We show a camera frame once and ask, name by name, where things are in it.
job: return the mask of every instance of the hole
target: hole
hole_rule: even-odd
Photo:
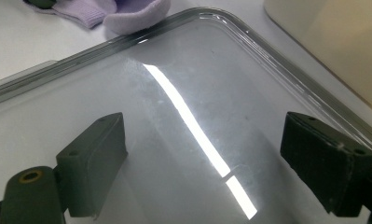
[[[78,155],[78,151],[76,150],[73,150],[69,153],[69,156],[76,156],[76,155]]]
[[[27,174],[26,176],[23,177],[23,180],[32,180],[35,179],[38,176],[36,172]]]
[[[22,184],[28,184],[36,181],[43,173],[40,170],[32,170],[29,172],[24,173],[19,181]]]
[[[363,150],[359,149],[359,148],[356,148],[356,149],[354,150],[354,152],[355,152],[356,154],[359,154],[359,155],[364,155],[364,154],[365,154],[365,152],[364,152]]]

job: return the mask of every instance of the black plastic bracket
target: black plastic bracket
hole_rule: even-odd
[[[127,155],[122,114],[96,120],[57,155],[55,169],[38,166],[10,178],[0,223],[65,223],[66,209],[97,217]]]
[[[358,217],[365,205],[372,223],[372,150],[316,118],[289,112],[281,154],[328,213]]]

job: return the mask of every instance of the purple glove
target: purple glove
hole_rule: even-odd
[[[50,9],[35,7],[27,0],[23,2],[36,12],[55,14],[89,29],[101,23],[107,14],[117,11],[115,0],[58,0]]]
[[[50,9],[25,4],[34,11],[55,14],[87,28],[101,23],[119,35],[128,35],[162,21],[171,0],[57,0]]]
[[[117,0],[118,11],[104,18],[103,25],[119,35],[129,35],[162,21],[171,0]]]

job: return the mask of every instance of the clear plastic tray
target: clear plastic tray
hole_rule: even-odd
[[[197,8],[0,83],[0,200],[17,172],[123,112],[101,215],[69,223],[365,223],[327,215],[279,154],[287,111],[372,149],[372,129],[236,17]]]

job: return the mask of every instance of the white surface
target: white surface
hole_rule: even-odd
[[[266,0],[268,14],[372,105],[372,0]]]
[[[169,14],[190,7],[218,7],[235,14],[372,126],[372,110],[270,20],[263,0],[172,0]],[[56,16],[34,13],[21,0],[0,0],[0,79],[39,63],[61,60],[115,36],[101,25],[87,30]]]

